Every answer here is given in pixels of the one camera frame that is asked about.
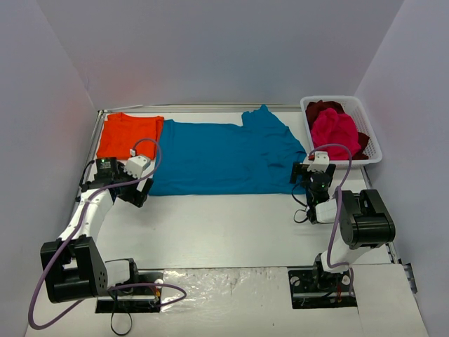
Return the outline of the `white plastic laundry basket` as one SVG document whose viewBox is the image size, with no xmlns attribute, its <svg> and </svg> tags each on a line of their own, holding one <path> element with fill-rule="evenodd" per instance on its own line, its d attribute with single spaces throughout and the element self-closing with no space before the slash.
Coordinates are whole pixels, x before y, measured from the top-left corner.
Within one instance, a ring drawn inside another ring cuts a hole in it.
<svg viewBox="0 0 449 337">
<path fill-rule="evenodd" d="M 375 132 L 370 124 L 368 115 L 358 98 L 354 96 L 345 96 L 345 95 L 315 95 L 315 96 L 307 96 L 303 97 L 300 101 L 300 105 L 302 111 L 306 114 L 306 108 L 310 102 L 318 102 L 318 101 L 335 101 L 343 107 L 344 111 L 354 120 L 357 130 L 362 132 L 370 137 L 368 142 L 368 146 L 365 149 L 364 153 L 368 155 L 368 159 L 366 160 L 353 160 L 349 158 L 348 160 L 331 160 L 330 163 L 337 165 L 339 168 L 346 168 L 349 164 L 352 167 L 360 167 L 368 164 L 378 163 L 382 160 L 382 151 L 380 149 L 379 143 L 377 141 Z M 309 130 L 309 126 L 307 123 L 307 117 L 304 118 L 304 124 L 306 128 L 307 137 L 310 143 L 310 147 L 314 149 L 313 142 L 311 140 L 311 134 Z M 340 144 L 329 144 L 330 146 L 342 147 L 344 150 L 349 150 Z"/>
</svg>

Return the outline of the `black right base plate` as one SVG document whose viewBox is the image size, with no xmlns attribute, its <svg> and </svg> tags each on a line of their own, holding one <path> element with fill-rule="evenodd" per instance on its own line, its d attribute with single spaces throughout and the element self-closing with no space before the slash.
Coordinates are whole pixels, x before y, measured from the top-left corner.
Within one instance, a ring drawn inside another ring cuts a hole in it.
<svg viewBox="0 0 449 337">
<path fill-rule="evenodd" d="M 325 273 L 317 279 L 311 267 L 288 269 L 290 299 L 294 310 L 356 308 L 356 297 L 349 293 L 350 274 Z"/>
</svg>

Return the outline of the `pink magenta t shirt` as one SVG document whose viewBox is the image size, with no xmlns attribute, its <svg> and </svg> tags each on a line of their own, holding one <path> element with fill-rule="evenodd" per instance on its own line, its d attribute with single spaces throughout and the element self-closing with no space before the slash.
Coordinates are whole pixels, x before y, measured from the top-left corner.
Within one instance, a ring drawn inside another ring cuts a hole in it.
<svg viewBox="0 0 449 337">
<path fill-rule="evenodd" d="M 342 147 L 330 146 L 327 151 L 331 160 L 348 160 L 361 149 L 358 142 L 358 131 L 354 120 L 345 113 L 338 113 L 333 108 L 319 112 L 311 128 L 311 139 L 314 147 L 328 144 L 340 144 Z"/>
</svg>

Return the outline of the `dark maroon t shirt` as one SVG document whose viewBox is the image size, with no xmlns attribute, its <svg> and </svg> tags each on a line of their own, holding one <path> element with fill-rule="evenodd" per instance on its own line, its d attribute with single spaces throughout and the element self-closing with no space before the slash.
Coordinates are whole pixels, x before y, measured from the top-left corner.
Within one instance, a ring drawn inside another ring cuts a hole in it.
<svg viewBox="0 0 449 337">
<path fill-rule="evenodd" d="M 310 134 L 311 134 L 311 128 L 313 123 L 315 122 L 316 118 L 318 117 L 318 114 L 320 111 L 333 108 L 338 113 L 345 113 L 347 114 L 341 104 L 335 102 L 335 101 L 318 101 L 318 102 L 310 102 L 306 108 L 306 117 L 307 117 L 307 123 L 309 126 Z M 366 134 L 358 131 L 358 142 L 361 145 L 361 149 L 353 156 L 353 160 L 366 160 L 368 159 L 368 155 L 364 153 L 365 149 L 368 146 L 368 142 L 370 140 L 370 137 Z"/>
</svg>

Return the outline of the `white front cover board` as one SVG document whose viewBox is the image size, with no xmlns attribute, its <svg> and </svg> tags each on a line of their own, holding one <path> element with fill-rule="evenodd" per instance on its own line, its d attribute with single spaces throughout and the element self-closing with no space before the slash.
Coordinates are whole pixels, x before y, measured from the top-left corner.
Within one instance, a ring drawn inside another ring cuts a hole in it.
<svg viewBox="0 0 449 337">
<path fill-rule="evenodd" d="M 95 312 L 86 300 L 41 336 L 426 336 L 400 265 L 354 267 L 357 306 L 293 309 L 283 267 L 167 270 L 157 314 Z"/>
</svg>

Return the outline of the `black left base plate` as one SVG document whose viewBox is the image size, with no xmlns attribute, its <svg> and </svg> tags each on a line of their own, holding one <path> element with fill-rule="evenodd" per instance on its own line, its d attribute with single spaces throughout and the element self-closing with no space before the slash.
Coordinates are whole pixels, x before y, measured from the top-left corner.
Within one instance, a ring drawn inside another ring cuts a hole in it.
<svg viewBox="0 0 449 337">
<path fill-rule="evenodd" d="M 110 292 L 105 297 L 97 299 L 95 306 L 96 314 L 137 314 L 137 313 L 158 313 L 161 308 L 161 293 L 154 294 L 156 288 L 139 286 L 129 289 L 121 289 Z"/>
</svg>

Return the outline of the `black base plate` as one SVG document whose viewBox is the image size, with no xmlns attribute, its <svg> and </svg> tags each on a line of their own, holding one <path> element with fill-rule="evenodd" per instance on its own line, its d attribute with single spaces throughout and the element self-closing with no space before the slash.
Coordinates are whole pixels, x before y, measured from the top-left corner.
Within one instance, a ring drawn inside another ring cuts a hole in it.
<svg viewBox="0 0 449 337">
<path fill-rule="evenodd" d="M 158 313 L 161 308 L 161 293 L 154 294 L 156 288 L 139 286 L 129 289 L 121 289 L 110 292 L 105 297 L 97 299 L 95 306 L 96 314 L 137 314 L 137 313 Z"/>
<path fill-rule="evenodd" d="M 311 267 L 288 269 L 290 299 L 294 310 L 356 308 L 356 297 L 349 293 L 350 274 L 325 273 L 317 279 Z"/>
</svg>

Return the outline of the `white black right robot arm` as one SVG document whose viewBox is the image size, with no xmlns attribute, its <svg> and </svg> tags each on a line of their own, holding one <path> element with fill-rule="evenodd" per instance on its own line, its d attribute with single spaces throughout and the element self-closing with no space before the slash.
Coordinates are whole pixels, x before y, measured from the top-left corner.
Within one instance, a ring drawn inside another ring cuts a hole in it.
<svg viewBox="0 0 449 337">
<path fill-rule="evenodd" d="M 305 219 L 297 224 L 332 224 L 328 248 L 317 255 L 311 269 L 311 287 L 320 290 L 337 285 L 344 277 L 352 282 L 352 265 L 365 253 L 392 242 L 396 226 L 380 193 L 374 189 L 354 193 L 337 187 L 329 193 L 335 165 L 313 171 L 310 165 L 295 162 L 290 175 L 293 189 L 301 187 L 306 201 Z"/>
</svg>

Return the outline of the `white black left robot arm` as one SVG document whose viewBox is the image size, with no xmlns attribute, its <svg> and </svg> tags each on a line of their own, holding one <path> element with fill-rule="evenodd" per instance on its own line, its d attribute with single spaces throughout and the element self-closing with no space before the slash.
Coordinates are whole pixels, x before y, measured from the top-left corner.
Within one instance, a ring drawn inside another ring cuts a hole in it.
<svg viewBox="0 0 449 337">
<path fill-rule="evenodd" d="M 78 207 L 69 225 L 55 241 L 41 247 L 52 303 L 107 295 L 107 268 L 96 246 L 100 228 L 117 199 L 140 208 L 153 184 L 147 173 L 151 159 L 142 154 L 125 164 L 115 157 L 97 158 L 95 165 L 94 178 L 81 184 Z"/>
</svg>

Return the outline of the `teal blue t shirt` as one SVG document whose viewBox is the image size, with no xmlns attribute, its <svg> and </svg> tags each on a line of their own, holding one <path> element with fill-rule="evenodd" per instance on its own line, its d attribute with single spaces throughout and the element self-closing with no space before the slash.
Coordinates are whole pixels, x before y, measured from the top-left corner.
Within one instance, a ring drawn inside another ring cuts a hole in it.
<svg viewBox="0 0 449 337">
<path fill-rule="evenodd" d="M 241 115 L 241 125 L 167 119 L 162 162 L 152 196 L 288 194 L 295 162 L 306 151 L 266 105 Z"/>
</svg>

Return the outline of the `folded orange t shirt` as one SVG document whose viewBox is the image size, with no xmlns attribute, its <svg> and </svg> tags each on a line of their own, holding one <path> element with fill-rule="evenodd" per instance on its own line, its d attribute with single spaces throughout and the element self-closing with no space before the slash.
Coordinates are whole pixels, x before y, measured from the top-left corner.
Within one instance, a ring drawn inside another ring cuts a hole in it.
<svg viewBox="0 0 449 337">
<path fill-rule="evenodd" d="M 110 114 L 103 124 L 96 156 L 127 160 L 130 157 L 130 149 L 137 141 L 143 138 L 159 141 L 163 123 L 162 116 L 132 117 L 123 112 Z"/>
</svg>

